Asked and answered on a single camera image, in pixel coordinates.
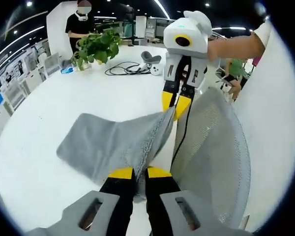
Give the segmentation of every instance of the robot body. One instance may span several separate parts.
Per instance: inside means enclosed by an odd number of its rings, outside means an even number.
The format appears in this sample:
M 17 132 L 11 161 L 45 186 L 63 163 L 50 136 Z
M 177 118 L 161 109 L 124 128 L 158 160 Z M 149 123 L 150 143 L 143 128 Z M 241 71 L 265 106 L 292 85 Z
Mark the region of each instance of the robot body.
M 179 100 L 176 104 L 176 117 L 190 106 L 195 88 L 204 79 L 207 67 L 208 36 L 212 35 L 210 20 L 200 11 L 184 12 L 185 18 L 180 18 L 164 30 L 164 44 L 167 48 L 163 91 L 163 109 L 175 105 L 180 81 L 184 80 Z

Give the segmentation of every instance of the black shirt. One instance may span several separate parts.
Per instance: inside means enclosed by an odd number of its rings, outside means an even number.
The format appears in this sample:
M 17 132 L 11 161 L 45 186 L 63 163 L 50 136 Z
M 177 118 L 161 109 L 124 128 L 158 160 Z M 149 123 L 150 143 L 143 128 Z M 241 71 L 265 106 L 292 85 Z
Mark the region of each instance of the black shirt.
M 93 19 L 91 18 L 90 14 L 87 21 L 79 21 L 79 18 L 75 14 L 69 16 L 65 32 L 69 33 L 69 31 L 71 31 L 72 33 L 80 34 L 88 34 L 90 32 L 94 32 Z M 79 38 L 70 38 L 70 45 L 73 53 L 78 50 L 75 46 L 78 40 Z
M 5 79 L 5 81 L 6 81 L 7 83 L 10 83 L 11 80 L 12 80 L 12 75 L 8 75 L 8 77 Z
M 23 75 L 24 72 L 23 72 L 23 66 L 22 66 L 22 64 L 18 64 L 18 67 L 19 67 L 20 74 Z

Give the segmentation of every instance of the person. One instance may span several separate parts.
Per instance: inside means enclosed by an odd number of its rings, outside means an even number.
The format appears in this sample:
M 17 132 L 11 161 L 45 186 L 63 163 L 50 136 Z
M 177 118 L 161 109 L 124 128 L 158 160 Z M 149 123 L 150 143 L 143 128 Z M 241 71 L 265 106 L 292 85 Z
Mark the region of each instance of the person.
M 229 92 L 225 94 L 227 102 L 234 102 L 241 91 L 241 85 L 238 81 L 238 77 L 245 74 L 245 69 L 242 67 L 243 63 L 247 63 L 247 59 L 226 60 L 224 80 L 232 85 L 232 88 L 229 90 Z
M 23 75 L 24 71 L 23 71 L 23 66 L 22 66 L 22 61 L 21 60 L 19 60 L 19 62 L 18 62 L 18 68 L 19 68 L 19 71 L 20 71 L 20 75 Z
M 11 80 L 12 80 L 12 76 L 9 75 L 9 73 L 7 72 L 7 73 L 5 74 L 5 81 L 6 81 L 7 83 L 10 83 Z
M 243 90 L 245 84 L 247 83 L 249 77 L 251 76 L 251 72 L 247 73 L 245 72 L 245 74 L 242 76 L 241 81 L 240 81 L 240 86 L 241 86 L 241 90 Z
M 245 214 L 254 231 L 276 210 L 295 173 L 295 64 L 270 21 L 250 36 L 210 41 L 207 55 L 211 61 L 261 57 L 233 104 L 250 156 Z
M 65 32 L 70 38 L 70 45 L 72 52 L 78 51 L 76 48 L 76 43 L 81 38 L 88 36 L 94 31 L 93 19 L 89 13 L 91 11 L 92 5 L 87 0 L 78 0 L 78 10 L 69 16 L 67 19 L 67 24 Z

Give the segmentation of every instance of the person in green shirt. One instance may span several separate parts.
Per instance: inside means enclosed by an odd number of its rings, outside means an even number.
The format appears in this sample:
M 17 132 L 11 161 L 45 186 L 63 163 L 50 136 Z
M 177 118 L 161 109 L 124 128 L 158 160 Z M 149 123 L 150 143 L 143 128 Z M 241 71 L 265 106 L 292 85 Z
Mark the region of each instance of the person in green shirt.
M 226 60 L 224 79 L 233 86 L 226 95 L 227 101 L 229 101 L 229 97 L 232 95 L 232 101 L 234 102 L 241 91 L 241 85 L 237 79 L 238 77 L 243 76 L 245 74 L 245 69 L 243 68 L 244 63 L 247 63 L 247 59 Z

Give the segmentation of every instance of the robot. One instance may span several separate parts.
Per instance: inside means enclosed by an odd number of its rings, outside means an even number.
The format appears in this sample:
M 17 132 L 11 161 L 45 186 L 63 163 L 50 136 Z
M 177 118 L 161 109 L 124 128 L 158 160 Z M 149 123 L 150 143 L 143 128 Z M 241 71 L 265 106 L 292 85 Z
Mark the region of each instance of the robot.
M 191 105 L 195 88 L 204 80 L 208 63 L 208 37 L 212 35 L 211 22 L 204 13 L 185 11 L 184 16 L 164 30 L 164 44 L 168 51 L 164 68 L 166 82 L 162 94 L 164 111 L 175 105 L 182 74 L 188 66 L 176 104 L 175 120 Z
M 148 167 L 145 179 L 150 235 L 252 236 L 223 225 L 210 205 L 191 191 L 181 191 L 171 173 Z M 135 193 L 133 169 L 115 170 L 99 192 L 91 191 L 68 206 L 60 221 L 29 231 L 26 236 L 125 236 Z

